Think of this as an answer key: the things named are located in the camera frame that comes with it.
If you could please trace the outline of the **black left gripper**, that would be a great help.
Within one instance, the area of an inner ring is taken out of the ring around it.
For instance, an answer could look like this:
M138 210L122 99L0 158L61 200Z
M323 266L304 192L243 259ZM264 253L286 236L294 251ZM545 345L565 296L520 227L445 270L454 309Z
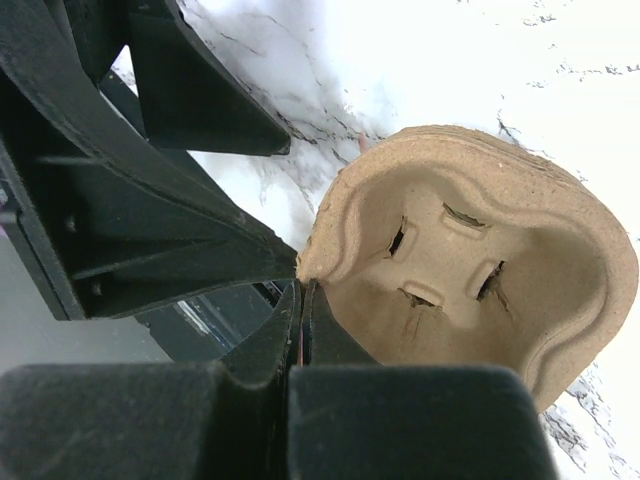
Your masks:
M1 225L56 320L291 277L192 158L290 146L173 1L1 5Z

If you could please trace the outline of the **brown pulp cup carrier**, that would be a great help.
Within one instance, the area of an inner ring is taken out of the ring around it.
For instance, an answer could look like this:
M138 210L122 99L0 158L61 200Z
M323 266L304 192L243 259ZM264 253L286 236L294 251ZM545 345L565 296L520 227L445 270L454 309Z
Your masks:
M401 130L331 183L296 274L390 365L507 367L551 406L618 334L639 265L551 161L459 126Z

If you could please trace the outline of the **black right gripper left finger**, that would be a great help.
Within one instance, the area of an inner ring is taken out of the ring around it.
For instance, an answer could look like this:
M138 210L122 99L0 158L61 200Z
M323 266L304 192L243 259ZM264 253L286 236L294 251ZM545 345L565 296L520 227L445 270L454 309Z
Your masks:
M300 285L215 361L27 365L1 378L5 479L282 479Z

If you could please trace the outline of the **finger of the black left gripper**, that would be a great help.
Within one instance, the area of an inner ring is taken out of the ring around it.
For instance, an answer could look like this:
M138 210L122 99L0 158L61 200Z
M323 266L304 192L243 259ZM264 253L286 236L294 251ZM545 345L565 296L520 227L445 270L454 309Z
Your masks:
M175 1L129 1L127 11L150 143L255 156L289 153L289 133L207 48Z

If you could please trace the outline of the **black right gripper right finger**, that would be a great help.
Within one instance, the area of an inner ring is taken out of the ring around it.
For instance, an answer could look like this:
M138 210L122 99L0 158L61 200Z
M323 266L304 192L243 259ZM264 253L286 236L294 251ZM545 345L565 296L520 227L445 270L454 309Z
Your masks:
M309 284L288 380L292 479L554 479L532 398L495 366L389 367Z

